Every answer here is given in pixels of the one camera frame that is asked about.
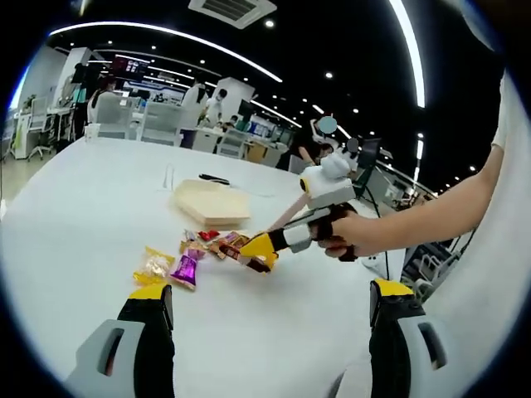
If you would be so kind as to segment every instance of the ceiling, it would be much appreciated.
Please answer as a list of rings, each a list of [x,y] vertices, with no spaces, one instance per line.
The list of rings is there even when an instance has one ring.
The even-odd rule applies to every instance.
[[[243,30],[189,10],[187,0],[92,0],[85,2],[82,17],[77,2],[65,11],[64,22],[57,27],[96,21],[167,27],[234,51],[279,76],[281,83],[204,44],[137,27],[86,27],[54,35],[49,44],[69,48],[73,42],[93,50],[138,51],[204,67],[221,76],[246,77],[256,88],[257,101],[276,106],[291,119],[296,117],[303,128],[318,116],[311,106],[316,104],[334,112],[352,136],[367,138],[374,131],[392,153],[392,165],[410,176],[417,165],[417,134],[423,133],[419,182],[434,191],[446,188],[447,183],[454,185],[455,177],[468,177],[470,165],[483,165],[497,125],[501,61],[441,0],[402,0],[421,56],[424,109],[417,106],[407,44],[388,0],[329,0],[326,7],[309,6],[302,0],[273,2],[278,7],[275,12]],[[267,28],[265,19],[274,21],[275,27]],[[159,68],[185,74],[189,69],[154,59],[152,65]],[[326,72],[334,78],[326,79]],[[219,79],[207,77],[213,83]]]

